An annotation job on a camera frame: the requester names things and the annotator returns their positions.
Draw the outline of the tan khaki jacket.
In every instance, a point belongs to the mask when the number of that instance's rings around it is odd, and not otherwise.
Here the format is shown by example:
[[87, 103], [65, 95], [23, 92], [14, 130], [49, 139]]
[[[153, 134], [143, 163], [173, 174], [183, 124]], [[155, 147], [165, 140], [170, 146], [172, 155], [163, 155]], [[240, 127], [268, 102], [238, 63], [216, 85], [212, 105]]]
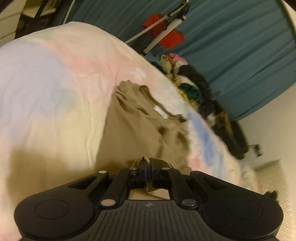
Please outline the tan khaki jacket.
[[188, 175], [187, 123], [157, 102], [147, 86], [122, 81], [111, 96], [96, 168], [115, 175], [146, 157], [162, 159]]

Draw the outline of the pile of mixed clothes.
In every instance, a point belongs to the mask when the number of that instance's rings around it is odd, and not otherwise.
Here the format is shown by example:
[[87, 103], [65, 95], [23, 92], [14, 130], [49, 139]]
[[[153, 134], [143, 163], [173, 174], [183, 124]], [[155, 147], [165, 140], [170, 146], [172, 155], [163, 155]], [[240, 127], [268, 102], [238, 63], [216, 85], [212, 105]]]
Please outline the pile of mixed clothes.
[[203, 75], [189, 65], [181, 56], [175, 53], [160, 57], [161, 69], [178, 88], [181, 96], [195, 111], [208, 121], [209, 125], [215, 125], [215, 108], [212, 101], [212, 90]]

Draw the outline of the quilted green pillow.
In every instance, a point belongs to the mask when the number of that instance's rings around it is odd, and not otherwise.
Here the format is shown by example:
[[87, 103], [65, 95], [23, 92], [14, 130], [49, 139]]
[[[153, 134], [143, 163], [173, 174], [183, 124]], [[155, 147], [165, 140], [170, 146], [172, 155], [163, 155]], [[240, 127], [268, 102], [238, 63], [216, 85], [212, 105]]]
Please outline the quilted green pillow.
[[283, 222], [278, 231], [278, 240], [295, 240], [295, 214], [288, 182], [281, 161], [271, 161], [255, 168], [258, 188], [262, 194], [277, 192], [277, 201], [283, 210]]

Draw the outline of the pastel bed duvet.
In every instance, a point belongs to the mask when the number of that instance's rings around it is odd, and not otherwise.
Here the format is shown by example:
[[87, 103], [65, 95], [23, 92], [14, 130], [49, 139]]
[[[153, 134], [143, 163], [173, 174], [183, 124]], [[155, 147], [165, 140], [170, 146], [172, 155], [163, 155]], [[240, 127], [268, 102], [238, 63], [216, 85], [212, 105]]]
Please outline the pastel bed duvet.
[[96, 171], [110, 98], [123, 80], [147, 86], [188, 120], [193, 170], [259, 190], [254, 171], [165, 75], [104, 30], [72, 22], [1, 47], [1, 240], [21, 238], [14, 210], [24, 198]]

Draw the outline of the garment steamer stand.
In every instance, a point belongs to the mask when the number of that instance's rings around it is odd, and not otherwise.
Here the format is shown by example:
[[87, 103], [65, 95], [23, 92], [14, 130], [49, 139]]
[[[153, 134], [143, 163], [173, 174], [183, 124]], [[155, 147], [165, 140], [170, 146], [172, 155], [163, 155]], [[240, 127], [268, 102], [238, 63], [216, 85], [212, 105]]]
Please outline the garment steamer stand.
[[186, 14], [190, 8], [189, 1], [182, 1], [181, 4], [165, 16], [153, 14], [144, 24], [142, 31], [132, 38], [125, 41], [129, 44], [144, 34], [151, 36], [151, 40], [140, 51], [142, 55], [146, 55], [156, 45], [161, 45], [166, 49], [172, 49], [185, 40], [183, 32], [177, 30], [177, 27], [186, 20]]

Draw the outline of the red cloth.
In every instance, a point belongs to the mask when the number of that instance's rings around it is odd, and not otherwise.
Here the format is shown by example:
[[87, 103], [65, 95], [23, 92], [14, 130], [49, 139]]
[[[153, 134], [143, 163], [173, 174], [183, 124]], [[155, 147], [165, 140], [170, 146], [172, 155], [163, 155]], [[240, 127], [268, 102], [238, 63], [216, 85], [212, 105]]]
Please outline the red cloth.
[[[163, 15], [160, 14], [152, 14], [148, 17], [148, 19], [142, 24], [142, 29], [148, 28], [150, 25], [154, 24], [156, 21], [160, 20]], [[152, 36], [153, 38], [157, 37], [161, 32], [167, 30], [169, 26], [169, 22], [164, 20], [163, 22], [157, 24], [152, 29], [148, 30], [147, 34]], [[184, 34], [176, 29], [171, 30], [163, 39], [159, 41], [159, 44], [166, 49], [173, 49], [179, 43], [185, 40]]]

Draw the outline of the teal curtain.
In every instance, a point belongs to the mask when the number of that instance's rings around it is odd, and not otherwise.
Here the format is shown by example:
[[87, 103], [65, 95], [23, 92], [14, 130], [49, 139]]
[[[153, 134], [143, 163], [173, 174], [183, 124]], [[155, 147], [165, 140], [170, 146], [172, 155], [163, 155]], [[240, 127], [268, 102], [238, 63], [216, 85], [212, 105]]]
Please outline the teal curtain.
[[[50, 26], [83, 22], [122, 41], [152, 14], [179, 1], [62, 1]], [[241, 120], [295, 83], [295, 30], [281, 1], [190, 1], [173, 48], [209, 83], [213, 97]]]

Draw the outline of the grey black chair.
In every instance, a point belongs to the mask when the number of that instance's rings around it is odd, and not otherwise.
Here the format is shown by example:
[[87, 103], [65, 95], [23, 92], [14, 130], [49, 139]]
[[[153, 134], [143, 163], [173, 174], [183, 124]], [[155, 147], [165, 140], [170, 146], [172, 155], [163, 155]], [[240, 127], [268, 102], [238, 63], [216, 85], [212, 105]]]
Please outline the grey black chair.
[[27, 1], [21, 12], [15, 38], [47, 27], [61, 1]]

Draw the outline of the white vanity desk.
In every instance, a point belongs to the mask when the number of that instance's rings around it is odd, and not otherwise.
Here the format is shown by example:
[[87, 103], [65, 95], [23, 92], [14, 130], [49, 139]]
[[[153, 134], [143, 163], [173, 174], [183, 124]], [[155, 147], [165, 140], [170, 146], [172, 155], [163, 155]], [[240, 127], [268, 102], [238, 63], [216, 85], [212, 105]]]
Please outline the white vanity desk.
[[0, 18], [0, 45], [15, 39], [16, 29], [26, 0], [12, 1], [2, 12]]

